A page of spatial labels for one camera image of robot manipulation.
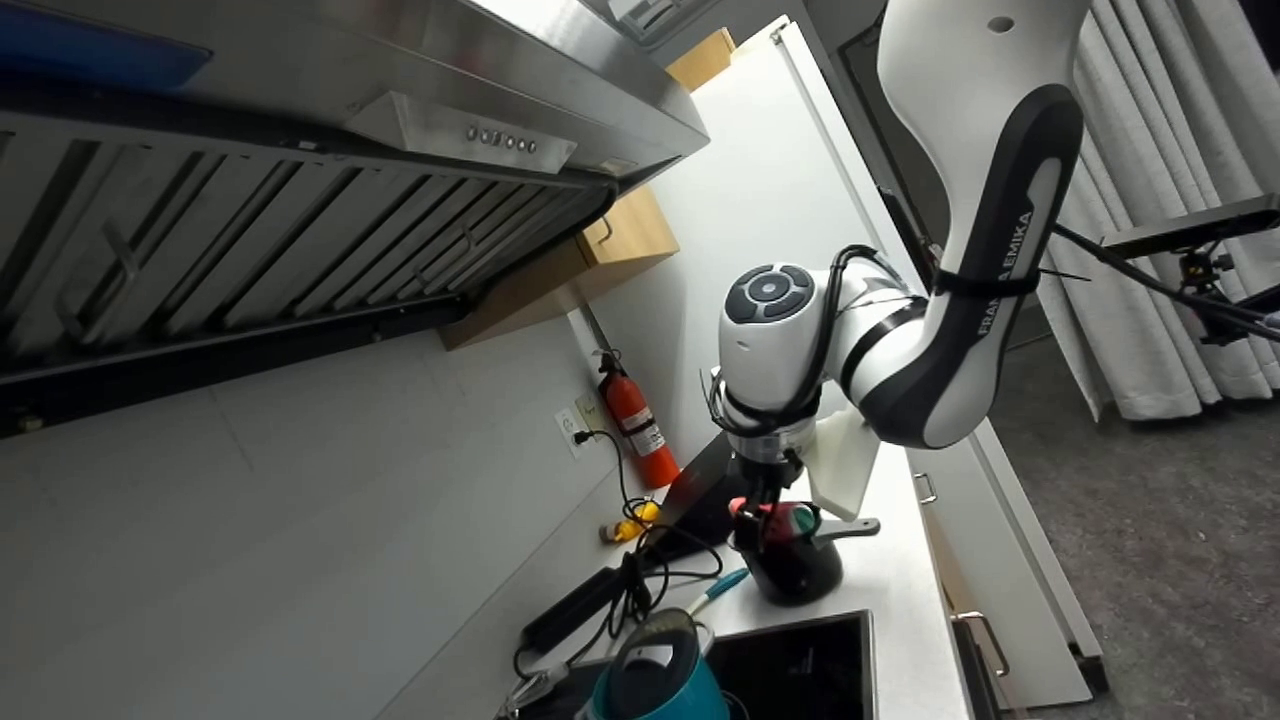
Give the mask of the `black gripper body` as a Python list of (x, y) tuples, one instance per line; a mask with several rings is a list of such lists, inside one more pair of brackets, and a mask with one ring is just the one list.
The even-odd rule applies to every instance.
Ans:
[(794, 505), (784, 499), (784, 486), (795, 479), (795, 468), (741, 460), (737, 470), (745, 486), (728, 499), (733, 529), (759, 531), (759, 536), (794, 536), (795, 522), (794, 522)]

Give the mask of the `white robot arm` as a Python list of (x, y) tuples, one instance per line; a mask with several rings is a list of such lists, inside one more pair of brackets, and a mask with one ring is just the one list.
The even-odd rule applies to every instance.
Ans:
[(768, 261), (722, 298), (706, 406), (733, 445), (737, 522), (821, 529), (788, 505), (804, 430), (835, 386), (902, 446), (951, 446), (990, 416), (1020, 304), (1085, 142), (1070, 88), (1094, 0), (886, 0), (874, 78), (932, 186), (922, 251), (854, 241), (832, 261)]

